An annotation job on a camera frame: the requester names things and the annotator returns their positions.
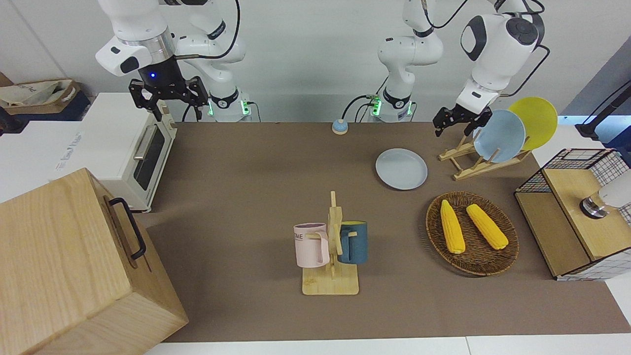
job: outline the mug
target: mug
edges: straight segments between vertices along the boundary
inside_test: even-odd
[[[368,260],[368,224],[360,220],[342,222],[339,231],[342,255],[338,261],[345,264],[362,264]]]
[[[293,226],[296,263],[299,267],[321,267],[329,263],[329,238],[325,223],[303,223]]]

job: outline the black metal handle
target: black metal handle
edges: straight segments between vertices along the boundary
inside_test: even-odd
[[[144,243],[143,235],[140,234],[140,229],[138,229],[138,225],[136,224],[134,216],[131,215],[131,210],[129,209],[127,201],[125,201],[125,199],[123,199],[122,197],[117,197],[110,200],[110,206],[114,206],[117,203],[122,204],[123,208],[125,208],[125,213],[127,213],[127,217],[129,217],[131,227],[134,229],[134,233],[136,233],[136,238],[138,238],[138,246],[140,247],[140,249],[130,256],[133,260],[136,260],[139,257],[143,256],[145,251],[147,251],[147,245],[145,245]]]

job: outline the wooden cabinet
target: wooden cabinet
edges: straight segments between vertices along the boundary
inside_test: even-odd
[[[188,322],[146,230],[86,169],[0,216],[0,354],[143,354]]]

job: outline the corn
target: corn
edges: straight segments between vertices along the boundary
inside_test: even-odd
[[[504,249],[509,244],[508,238],[502,233],[491,217],[475,203],[467,207],[467,214],[487,240],[488,244],[495,250]]]
[[[464,252],[463,230],[460,228],[454,209],[447,200],[442,200],[440,203],[440,221],[449,252],[453,254]]]

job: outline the brown tablecloth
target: brown tablecloth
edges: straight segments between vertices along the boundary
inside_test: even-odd
[[[351,124],[344,136],[322,123],[181,124],[153,212],[138,216],[191,320],[167,341],[629,332],[606,284],[552,279],[512,194],[537,170],[532,157],[451,179],[454,166],[436,156],[462,129],[436,138],[429,123]],[[397,147],[427,163],[416,190],[392,190],[376,175],[376,158]],[[370,257],[358,268],[359,295],[304,296],[292,226],[325,222],[331,190],[346,220],[368,222]],[[509,216],[521,249],[508,271],[465,277],[436,256],[425,212],[454,190]]]

